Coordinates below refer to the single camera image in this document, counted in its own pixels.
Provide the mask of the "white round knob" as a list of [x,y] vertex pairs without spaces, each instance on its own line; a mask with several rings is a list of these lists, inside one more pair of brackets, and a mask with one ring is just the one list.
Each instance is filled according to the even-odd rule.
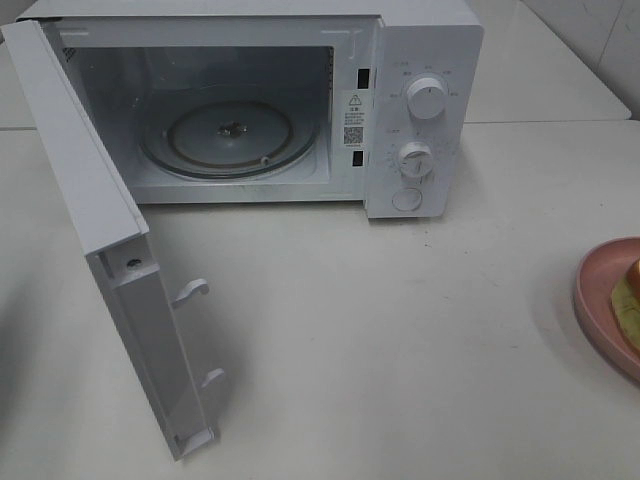
[[410,179],[421,179],[432,172],[434,156],[431,148],[423,142],[409,142],[397,153],[400,173]]
[[419,120],[439,116],[446,108],[448,96],[446,82],[432,73],[416,77],[406,87],[409,112]]

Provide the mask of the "white microwave oven body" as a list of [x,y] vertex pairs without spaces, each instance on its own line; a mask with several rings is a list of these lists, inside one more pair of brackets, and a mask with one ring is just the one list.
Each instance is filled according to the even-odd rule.
[[[484,30],[462,1],[38,1],[12,22],[50,24],[78,58],[67,68],[139,204],[359,201],[372,219],[437,217],[447,202]],[[445,110],[419,120],[406,87],[425,74],[448,87]],[[365,144],[345,148],[342,92],[367,90]],[[264,175],[196,180],[140,148],[163,105],[183,112],[257,100],[312,114],[320,129],[294,163]],[[399,149],[426,143],[434,168],[400,173]],[[415,211],[392,197],[416,188]]]

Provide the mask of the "pink round plate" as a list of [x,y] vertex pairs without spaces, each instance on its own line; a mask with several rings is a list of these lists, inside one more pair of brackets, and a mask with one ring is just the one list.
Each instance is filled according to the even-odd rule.
[[634,383],[639,382],[639,351],[619,327],[611,293],[638,259],[637,237],[604,242],[580,261],[573,289],[574,311],[585,337],[609,365]]

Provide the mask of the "white bread sandwich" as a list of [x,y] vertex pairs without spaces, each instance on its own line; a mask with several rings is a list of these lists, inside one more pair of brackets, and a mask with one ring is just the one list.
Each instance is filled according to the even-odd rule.
[[639,350],[639,260],[630,265],[614,285],[611,306],[621,334],[636,351]]

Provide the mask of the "white warning label sticker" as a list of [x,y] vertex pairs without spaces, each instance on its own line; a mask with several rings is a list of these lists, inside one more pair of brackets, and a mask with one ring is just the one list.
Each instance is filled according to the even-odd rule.
[[370,111],[370,95],[367,90],[346,90],[342,92],[341,142],[345,148],[361,148],[365,144]]

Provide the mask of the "round white door button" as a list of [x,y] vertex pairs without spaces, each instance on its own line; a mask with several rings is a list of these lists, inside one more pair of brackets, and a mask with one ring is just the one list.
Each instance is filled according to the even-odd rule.
[[403,188],[394,193],[392,204],[401,212],[411,212],[418,209],[423,201],[422,193],[416,188]]

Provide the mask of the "white microwave door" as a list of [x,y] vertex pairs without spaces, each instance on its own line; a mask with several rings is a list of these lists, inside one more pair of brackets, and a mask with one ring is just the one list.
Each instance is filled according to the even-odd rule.
[[83,254],[174,459],[214,439],[175,318],[207,293],[191,281],[168,295],[149,227],[90,113],[77,60],[50,24],[23,20],[2,29]]

